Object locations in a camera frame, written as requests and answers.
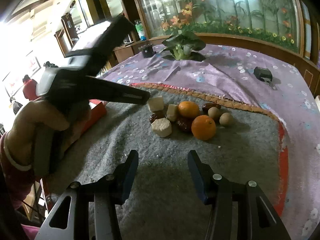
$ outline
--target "human hand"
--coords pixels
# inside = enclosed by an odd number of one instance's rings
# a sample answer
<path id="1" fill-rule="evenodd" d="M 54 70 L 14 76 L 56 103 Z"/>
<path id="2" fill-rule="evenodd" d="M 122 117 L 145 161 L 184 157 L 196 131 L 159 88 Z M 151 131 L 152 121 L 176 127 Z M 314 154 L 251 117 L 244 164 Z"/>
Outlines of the human hand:
<path id="1" fill-rule="evenodd" d="M 63 152 L 80 137 L 81 131 L 89 118 L 90 108 L 88 105 L 87 111 L 72 124 L 72 132 L 67 138 L 64 138 L 61 147 Z M 64 115 L 48 101 L 41 98 L 30 101 L 20 109 L 14 119 L 12 129 L 5 138 L 5 145 L 17 164 L 22 166 L 31 164 L 33 160 L 33 141 L 39 123 L 44 123 L 57 131 L 66 130 L 70 126 Z"/>

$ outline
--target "round brown fruit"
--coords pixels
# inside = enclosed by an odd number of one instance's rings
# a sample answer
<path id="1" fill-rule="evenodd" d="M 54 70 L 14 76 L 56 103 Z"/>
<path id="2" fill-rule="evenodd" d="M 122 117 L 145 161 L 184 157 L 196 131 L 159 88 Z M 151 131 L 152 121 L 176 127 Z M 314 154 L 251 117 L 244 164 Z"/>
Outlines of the round brown fruit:
<path id="1" fill-rule="evenodd" d="M 216 134 L 216 124 L 209 116 L 200 115 L 193 120 L 191 131 L 197 139 L 207 141 Z"/>
<path id="2" fill-rule="evenodd" d="M 183 116 L 178 116 L 176 120 L 176 124 L 179 129 L 183 132 L 191 132 L 192 120 L 185 118 Z"/>
<path id="3" fill-rule="evenodd" d="M 150 123 L 153 123 L 156 119 L 161 119 L 164 118 L 164 113 L 162 113 L 162 111 L 157 111 L 154 112 L 151 116 L 150 116 Z"/>
<path id="4" fill-rule="evenodd" d="M 199 106 L 195 102 L 183 101 L 178 106 L 179 114 L 189 119 L 195 119 L 200 114 Z"/>
<path id="5" fill-rule="evenodd" d="M 207 114 L 208 113 L 208 110 L 211 108 L 211 107 L 216 107 L 218 109 L 221 108 L 221 105 L 218 105 L 216 103 L 205 103 L 202 105 L 202 111 Z"/>
<path id="6" fill-rule="evenodd" d="M 208 111 L 208 116 L 211 117 L 213 120 L 217 121 L 221 116 L 221 112 L 218 108 L 211 107 Z"/>
<path id="7" fill-rule="evenodd" d="M 220 123 L 222 126 L 231 125 L 232 122 L 233 122 L 233 117 L 232 117 L 231 114 L 229 114 L 229 113 L 224 113 L 224 114 L 222 114 L 222 116 L 220 116 L 219 123 Z"/>

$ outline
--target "silver bolt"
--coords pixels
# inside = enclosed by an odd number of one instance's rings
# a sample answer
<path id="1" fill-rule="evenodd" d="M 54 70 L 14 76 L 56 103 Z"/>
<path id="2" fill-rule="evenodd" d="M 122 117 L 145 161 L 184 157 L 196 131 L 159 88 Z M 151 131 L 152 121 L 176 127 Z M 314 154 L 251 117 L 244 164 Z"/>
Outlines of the silver bolt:
<path id="1" fill-rule="evenodd" d="M 106 180 L 114 180 L 114 179 L 115 179 L 115 176 L 112 173 L 106 175 Z"/>
<path id="2" fill-rule="evenodd" d="M 74 182 L 71 182 L 70 187 L 71 187 L 71 188 L 77 188 L 77 187 L 79 187 L 80 185 L 81 185 L 80 182 L 74 181 Z"/>
<path id="3" fill-rule="evenodd" d="M 215 180 L 220 180 L 220 179 L 222 179 L 222 176 L 221 176 L 220 174 L 218 174 L 218 173 L 214 174 L 212 177 L 213 177 L 213 179 L 215 179 Z"/>
<path id="4" fill-rule="evenodd" d="M 255 181 L 253 181 L 253 180 L 250 180 L 248 182 L 248 184 L 249 184 L 250 187 L 256 187 L 257 186 L 257 183 Z"/>

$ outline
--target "white food chunk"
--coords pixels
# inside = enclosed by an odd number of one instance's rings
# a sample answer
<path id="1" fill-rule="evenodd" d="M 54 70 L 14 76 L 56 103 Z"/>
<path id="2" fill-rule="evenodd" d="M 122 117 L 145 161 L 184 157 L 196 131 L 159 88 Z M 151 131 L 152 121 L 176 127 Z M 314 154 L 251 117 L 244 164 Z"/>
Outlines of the white food chunk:
<path id="1" fill-rule="evenodd" d="M 152 130 L 160 137 L 166 137 L 172 133 L 171 123 L 166 118 L 156 119 L 151 124 Z"/>
<path id="2" fill-rule="evenodd" d="M 164 108 L 162 96 L 150 98 L 147 103 L 150 112 L 160 111 Z"/>
<path id="3" fill-rule="evenodd" d="M 168 110 L 167 110 L 167 119 L 171 122 L 175 122 L 177 120 L 178 115 L 178 106 L 169 104 Z"/>

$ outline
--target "gray felt mat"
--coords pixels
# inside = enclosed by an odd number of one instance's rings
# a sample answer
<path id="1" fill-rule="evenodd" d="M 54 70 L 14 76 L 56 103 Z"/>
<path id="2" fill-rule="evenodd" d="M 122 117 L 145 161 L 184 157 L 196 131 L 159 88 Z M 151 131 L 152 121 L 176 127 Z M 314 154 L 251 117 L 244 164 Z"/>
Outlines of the gray felt mat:
<path id="1" fill-rule="evenodd" d="M 185 95 L 149 90 L 166 104 L 191 100 Z M 222 107 L 236 119 L 230 128 L 217 126 L 207 142 L 180 132 L 160 138 L 151 130 L 147 106 L 108 103 L 100 119 L 68 151 L 55 174 L 48 178 L 54 201 L 72 182 L 97 181 L 124 162 L 131 149 L 139 153 L 139 167 L 129 199 L 117 206 L 123 239 L 203 239 L 210 214 L 197 198 L 187 166 L 189 150 L 230 181 L 255 180 L 276 203 L 278 176 L 278 123 L 267 116 Z"/>

